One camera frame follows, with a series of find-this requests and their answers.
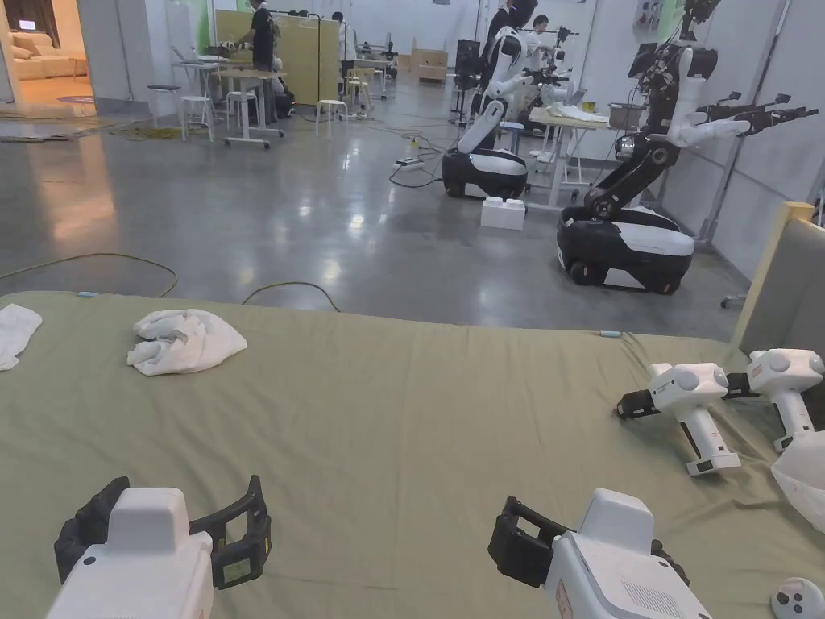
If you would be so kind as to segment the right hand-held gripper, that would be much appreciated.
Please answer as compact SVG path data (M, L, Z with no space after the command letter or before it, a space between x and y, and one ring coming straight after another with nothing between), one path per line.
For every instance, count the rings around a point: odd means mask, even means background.
M606 488L576 530L508 496L487 552L500 574L546 588L549 618L708 618L653 529L639 498Z

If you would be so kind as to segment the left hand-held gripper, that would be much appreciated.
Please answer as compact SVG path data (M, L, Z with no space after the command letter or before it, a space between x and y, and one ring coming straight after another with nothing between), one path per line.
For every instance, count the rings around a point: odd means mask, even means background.
M231 542L227 526L245 518ZM54 544L61 583L49 618L208 618L214 588L263 576L272 519L261 479L230 506L189 522L177 488L118 477L81 506Z

